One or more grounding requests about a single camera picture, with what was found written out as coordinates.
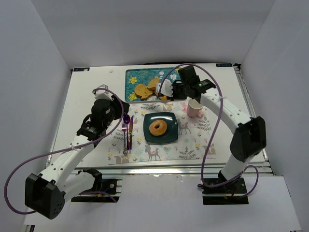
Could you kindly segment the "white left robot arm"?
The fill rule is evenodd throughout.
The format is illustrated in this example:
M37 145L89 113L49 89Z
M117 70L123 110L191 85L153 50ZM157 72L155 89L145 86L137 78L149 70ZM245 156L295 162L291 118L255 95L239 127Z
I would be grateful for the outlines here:
M48 219L56 218L65 202L83 192L99 192L105 189L102 174L86 168L75 177L69 175L83 158L92 152L107 136L107 129L115 120L121 120L129 112L129 104L115 94L106 95L107 89L93 91L95 102L66 151L39 174L26 179L25 204Z

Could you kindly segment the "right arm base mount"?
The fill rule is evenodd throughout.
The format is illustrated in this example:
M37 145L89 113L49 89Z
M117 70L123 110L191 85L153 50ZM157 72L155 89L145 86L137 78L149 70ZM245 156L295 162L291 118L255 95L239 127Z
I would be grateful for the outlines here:
M244 178L240 177L223 186L209 188L202 183L197 185L202 191L204 205L245 205L249 204Z

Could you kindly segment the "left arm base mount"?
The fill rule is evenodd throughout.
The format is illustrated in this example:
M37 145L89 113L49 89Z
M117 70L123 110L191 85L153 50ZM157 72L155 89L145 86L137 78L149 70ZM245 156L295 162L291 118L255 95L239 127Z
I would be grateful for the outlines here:
M90 174L94 178L93 186L82 194L73 197L75 203L117 203L120 198L120 180L102 178L102 173L96 169L87 168L78 174Z

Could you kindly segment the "sugared donut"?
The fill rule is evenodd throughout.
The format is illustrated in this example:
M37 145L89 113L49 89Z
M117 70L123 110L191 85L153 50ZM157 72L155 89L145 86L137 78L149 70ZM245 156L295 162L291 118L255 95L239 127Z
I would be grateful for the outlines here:
M156 120L149 126L149 132L153 136L161 136L167 131L167 123L164 120Z

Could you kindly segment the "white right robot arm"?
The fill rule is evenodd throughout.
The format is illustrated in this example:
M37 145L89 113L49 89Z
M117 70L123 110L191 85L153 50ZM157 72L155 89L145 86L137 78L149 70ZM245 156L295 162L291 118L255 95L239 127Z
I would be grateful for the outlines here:
M201 66L184 63L175 69L181 79L171 84L171 99L190 97L216 114L218 119L211 138L214 138L220 122L224 122L233 134L231 155L218 173L218 182L211 185L205 181L204 176L201 177L204 188L228 189L251 167L249 162L253 157L266 147L266 123L262 117L244 113L225 98L218 82Z

